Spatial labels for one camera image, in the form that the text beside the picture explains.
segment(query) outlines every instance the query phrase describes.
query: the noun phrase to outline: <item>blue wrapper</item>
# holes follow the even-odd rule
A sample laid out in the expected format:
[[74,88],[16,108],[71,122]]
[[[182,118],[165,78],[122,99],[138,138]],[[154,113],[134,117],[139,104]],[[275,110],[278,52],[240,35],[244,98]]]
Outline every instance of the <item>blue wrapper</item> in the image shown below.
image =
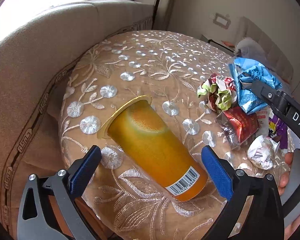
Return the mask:
[[254,80],[261,80],[276,90],[282,88],[279,80],[254,59],[234,58],[229,68],[237,90],[238,104],[246,114],[253,114],[267,106],[251,92]]

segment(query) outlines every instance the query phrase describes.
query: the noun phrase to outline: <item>red plastic packet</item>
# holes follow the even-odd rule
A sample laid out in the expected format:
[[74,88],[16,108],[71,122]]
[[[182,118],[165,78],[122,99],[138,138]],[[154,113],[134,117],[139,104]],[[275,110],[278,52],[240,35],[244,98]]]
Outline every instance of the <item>red plastic packet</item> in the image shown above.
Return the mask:
[[257,115],[247,115],[240,106],[222,111],[216,122],[223,129],[231,149],[241,145],[259,129]]

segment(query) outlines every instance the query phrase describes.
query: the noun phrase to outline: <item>barcode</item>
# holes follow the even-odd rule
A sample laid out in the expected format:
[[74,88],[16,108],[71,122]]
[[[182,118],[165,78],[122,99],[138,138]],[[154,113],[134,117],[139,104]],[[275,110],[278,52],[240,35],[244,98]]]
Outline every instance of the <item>barcode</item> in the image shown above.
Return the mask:
[[191,188],[199,177],[200,174],[197,173],[192,166],[190,166],[188,171],[181,177],[181,179],[179,179],[176,183],[166,187],[166,189],[173,195],[178,196]]

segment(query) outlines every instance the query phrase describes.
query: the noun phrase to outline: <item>human hand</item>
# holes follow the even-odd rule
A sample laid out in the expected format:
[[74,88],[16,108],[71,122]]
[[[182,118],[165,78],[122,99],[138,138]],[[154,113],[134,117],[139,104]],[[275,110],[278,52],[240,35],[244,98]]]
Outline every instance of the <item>human hand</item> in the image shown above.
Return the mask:
[[[293,158],[293,153],[287,153],[284,157],[284,161],[288,164],[289,167],[292,164],[292,158]],[[284,189],[288,184],[288,182],[289,182],[289,172],[287,171],[284,174],[282,174],[282,176],[280,177],[279,187],[278,187],[280,195],[284,193]],[[287,240],[293,234],[293,232],[298,228],[299,225],[300,225],[300,216],[298,216],[297,219],[291,223],[291,225],[288,225],[285,228],[284,240]]]

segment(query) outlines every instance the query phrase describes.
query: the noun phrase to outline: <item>yellow cup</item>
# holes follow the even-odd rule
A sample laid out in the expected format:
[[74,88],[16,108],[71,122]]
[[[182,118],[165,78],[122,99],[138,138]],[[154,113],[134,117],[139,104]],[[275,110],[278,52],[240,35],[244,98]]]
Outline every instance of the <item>yellow cup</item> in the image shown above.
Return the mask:
[[98,131],[112,138],[137,165],[179,201],[206,185],[205,170],[152,109],[151,97],[137,97],[121,107]]

